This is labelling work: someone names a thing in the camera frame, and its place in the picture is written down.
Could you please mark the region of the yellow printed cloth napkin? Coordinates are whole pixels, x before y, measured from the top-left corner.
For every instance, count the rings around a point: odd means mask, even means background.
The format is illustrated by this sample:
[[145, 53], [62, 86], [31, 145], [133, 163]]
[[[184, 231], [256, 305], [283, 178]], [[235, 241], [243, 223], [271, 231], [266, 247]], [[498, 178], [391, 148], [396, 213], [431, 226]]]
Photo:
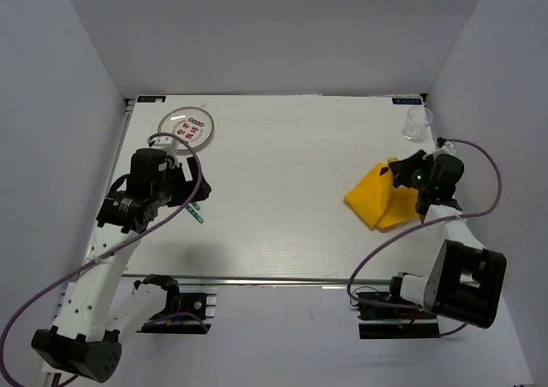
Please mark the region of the yellow printed cloth napkin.
[[378, 163], [343, 196], [344, 203], [370, 229], [387, 231], [419, 218], [415, 210], [418, 192], [395, 186], [389, 165], [396, 158]]

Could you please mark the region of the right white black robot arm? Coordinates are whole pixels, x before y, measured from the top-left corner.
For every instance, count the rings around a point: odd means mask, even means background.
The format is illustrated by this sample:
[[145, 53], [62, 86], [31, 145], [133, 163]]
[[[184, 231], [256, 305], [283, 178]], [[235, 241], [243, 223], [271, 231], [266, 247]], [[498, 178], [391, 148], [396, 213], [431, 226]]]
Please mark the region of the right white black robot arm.
[[418, 192], [415, 210], [423, 226], [443, 220], [441, 246], [427, 277], [400, 272], [390, 280], [388, 310], [407, 317], [417, 306], [448, 319], [487, 329], [497, 315], [506, 258], [487, 249], [464, 223], [455, 198], [464, 163], [447, 152], [413, 156], [388, 164], [394, 181]]

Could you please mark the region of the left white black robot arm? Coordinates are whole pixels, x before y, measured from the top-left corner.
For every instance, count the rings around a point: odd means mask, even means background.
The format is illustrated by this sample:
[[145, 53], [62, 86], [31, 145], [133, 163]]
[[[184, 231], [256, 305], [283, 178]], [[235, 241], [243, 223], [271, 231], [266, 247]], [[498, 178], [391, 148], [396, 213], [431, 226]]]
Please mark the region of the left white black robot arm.
[[152, 274], [134, 284], [130, 298], [111, 307], [134, 250], [146, 234], [167, 222], [161, 208], [183, 211], [211, 192], [195, 154], [180, 160], [169, 147], [140, 148], [130, 170], [104, 197], [93, 232], [90, 259], [65, 307], [48, 329], [37, 330], [32, 348], [51, 367], [104, 383], [116, 370], [123, 344], [147, 324], [178, 316], [181, 296], [171, 276]]

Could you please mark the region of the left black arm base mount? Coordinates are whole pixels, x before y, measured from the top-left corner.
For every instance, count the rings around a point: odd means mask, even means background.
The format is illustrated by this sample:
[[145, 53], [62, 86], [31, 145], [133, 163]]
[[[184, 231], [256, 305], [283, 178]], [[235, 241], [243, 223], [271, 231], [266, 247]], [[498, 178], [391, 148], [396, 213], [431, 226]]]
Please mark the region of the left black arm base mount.
[[160, 313], [143, 325], [140, 333], [206, 335], [212, 326], [217, 305], [214, 288], [183, 287], [178, 308], [169, 315]]

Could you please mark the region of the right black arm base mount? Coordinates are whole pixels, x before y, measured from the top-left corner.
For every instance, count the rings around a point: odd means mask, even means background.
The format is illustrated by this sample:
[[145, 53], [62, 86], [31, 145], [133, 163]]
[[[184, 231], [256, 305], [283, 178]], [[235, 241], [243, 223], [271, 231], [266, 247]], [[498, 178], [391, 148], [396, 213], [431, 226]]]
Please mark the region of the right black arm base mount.
[[416, 309], [368, 306], [350, 299], [358, 313], [361, 340], [404, 340], [440, 338], [436, 315]]

